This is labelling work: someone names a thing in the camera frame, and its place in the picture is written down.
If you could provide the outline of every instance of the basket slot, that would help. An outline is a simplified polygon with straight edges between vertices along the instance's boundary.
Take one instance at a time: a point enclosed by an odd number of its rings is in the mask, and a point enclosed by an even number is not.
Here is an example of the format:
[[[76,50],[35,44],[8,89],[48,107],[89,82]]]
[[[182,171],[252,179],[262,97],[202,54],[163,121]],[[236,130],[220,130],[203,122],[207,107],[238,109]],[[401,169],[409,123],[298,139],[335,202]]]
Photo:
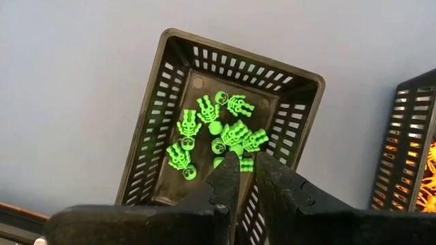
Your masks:
[[[404,86],[399,86],[396,90],[386,141],[377,168],[377,180],[370,203],[370,207],[376,210],[407,211],[411,208],[413,191],[410,188],[418,176],[420,159],[426,157],[422,155],[422,146],[433,107],[434,86],[416,87],[416,83],[410,82],[404,84],[410,87],[404,89]]]
[[[245,211],[243,214],[242,229],[243,237],[252,244],[263,244],[266,239],[265,220],[260,214],[260,204],[258,200],[258,187],[256,183],[251,185],[248,198],[245,200]]]
[[[299,140],[309,113],[309,106],[302,102],[280,103],[270,130],[270,141],[266,147],[267,153],[280,162],[290,165],[293,162]]]
[[[185,83],[184,67],[162,61],[153,88],[152,99],[145,115],[138,149],[134,155],[134,169],[127,180],[122,204],[138,205],[147,202],[160,171],[165,155],[165,142],[170,136],[170,125],[176,116],[182,88]]]
[[[188,48],[190,52],[187,56],[195,69],[221,76],[224,79],[230,78],[239,84],[259,88],[269,93],[281,92],[295,76],[202,44],[190,43],[185,46],[191,47]]]

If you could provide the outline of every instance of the basket bottom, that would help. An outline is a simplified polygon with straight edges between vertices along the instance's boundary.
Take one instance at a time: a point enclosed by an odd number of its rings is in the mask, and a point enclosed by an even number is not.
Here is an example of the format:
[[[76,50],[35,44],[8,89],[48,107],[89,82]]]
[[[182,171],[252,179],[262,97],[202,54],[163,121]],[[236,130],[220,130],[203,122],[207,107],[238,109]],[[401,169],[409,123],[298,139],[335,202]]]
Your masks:
[[[218,91],[224,91],[227,92],[229,96],[245,95],[245,101],[254,105],[255,109],[250,118],[243,115],[234,117],[227,111],[225,106],[222,106],[219,120],[223,125],[225,123],[231,125],[239,119],[252,131],[258,129],[268,130],[271,125],[271,120],[273,119],[273,114],[278,102],[278,96],[249,86],[241,86],[230,81],[214,78],[194,70],[190,71],[187,79],[188,81],[183,98],[181,99],[182,105],[179,112],[182,112],[184,109],[199,110],[200,108],[196,99],[208,95],[211,100],[213,100]],[[182,121],[183,113],[180,113],[178,118]],[[187,181],[182,176],[181,171],[177,171],[169,166],[168,156],[163,159],[161,172],[152,197],[153,202],[162,203],[164,205],[174,205],[201,185],[204,179],[213,171],[213,159],[219,156],[214,154],[211,149],[211,142],[216,137],[217,136],[213,136],[209,133],[208,125],[205,124],[202,125],[200,132],[196,135],[196,147],[191,151],[191,160],[197,169],[197,176],[194,180]],[[181,138],[181,136],[176,127],[174,127],[172,129],[171,143],[179,138]],[[245,157],[254,156],[249,156],[249,153],[245,153]],[[247,195],[252,179],[252,173],[241,173],[240,175],[239,210],[245,195]]]

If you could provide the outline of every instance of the green skeleton figure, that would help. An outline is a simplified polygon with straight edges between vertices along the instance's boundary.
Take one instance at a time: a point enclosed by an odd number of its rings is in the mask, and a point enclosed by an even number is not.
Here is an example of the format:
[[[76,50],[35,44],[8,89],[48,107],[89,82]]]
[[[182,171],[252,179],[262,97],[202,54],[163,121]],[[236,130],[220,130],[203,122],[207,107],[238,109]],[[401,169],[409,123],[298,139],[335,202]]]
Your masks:
[[[211,123],[219,118],[219,104],[216,104],[215,106],[212,105],[211,99],[208,95],[197,99],[197,102],[200,106],[200,113],[197,113],[197,116],[204,123]]]
[[[185,169],[191,162],[191,156],[189,155],[189,151],[183,150],[178,142],[166,148],[166,152],[168,152],[168,154],[170,155],[170,160],[168,161],[168,164],[174,169]]]
[[[201,123],[196,123],[195,110],[183,110],[183,121],[177,122],[177,128],[181,135],[191,137],[198,133],[202,127]]]
[[[232,126],[224,126],[221,132],[221,139],[224,144],[234,146],[246,140],[250,135],[251,131],[248,130],[248,127],[241,120],[238,120]]]
[[[251,112],[254,110],[254,105],[245,103],[245,95],[233,95],[227,102],[227,110],[232,113],[233,116],[238,116],[239,113],[247,117],[251,116]]]
[[[266,135],[265,130],[259,129],[258,131],[252,133],[247,139],[245,139],[242,145],[247,152],[257,152],[260,150],[259,145],[267,142],[268,140],[269,139]]]

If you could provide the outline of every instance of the black machine part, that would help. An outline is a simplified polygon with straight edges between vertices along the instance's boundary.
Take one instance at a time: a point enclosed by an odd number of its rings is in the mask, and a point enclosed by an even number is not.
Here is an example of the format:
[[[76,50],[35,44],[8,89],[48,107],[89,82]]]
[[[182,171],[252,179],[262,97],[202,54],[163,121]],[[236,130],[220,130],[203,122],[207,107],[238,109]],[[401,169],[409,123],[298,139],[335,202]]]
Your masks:
[[[432,244],[436,215],[356,210],[260,152],[256,176],[271,245]],[[49,245],[238,244],[239,160],[172,207],[76,206],[46,224]]]
[[[357,210],[268,154],[256,161],[271,245],[434,244],[436,214]]]

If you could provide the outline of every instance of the basket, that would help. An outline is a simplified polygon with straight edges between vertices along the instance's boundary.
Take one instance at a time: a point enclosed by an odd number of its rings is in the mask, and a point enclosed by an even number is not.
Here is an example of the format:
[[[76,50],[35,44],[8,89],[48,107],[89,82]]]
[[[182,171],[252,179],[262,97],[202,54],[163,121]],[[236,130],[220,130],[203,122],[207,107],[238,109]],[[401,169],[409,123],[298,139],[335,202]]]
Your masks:
[[[436,69],[397,86],[370,209],[423,211],[416,204],[422,201],[418,196],[423,176],[433,175],[426,165],[429,148],[435,140],[435,86]]]
[[[202,127],[191,152],[198,171],[187,182],[168,165],[165,149],[178,138],[183,109],[198,109],[197,98],[218,91],[244,94],[255,105],[244,123],[265,129],[263,151],[295,169],[324,92],[314,73],[176,29],[163,32],[138,124],[116,198],[118,205],[174,205],[213,171],[212,136]],[[225,123],[236,122],[228,112]],[[241,174],[238,203],[241,244],[263,244],[264,219],[253,174]]]

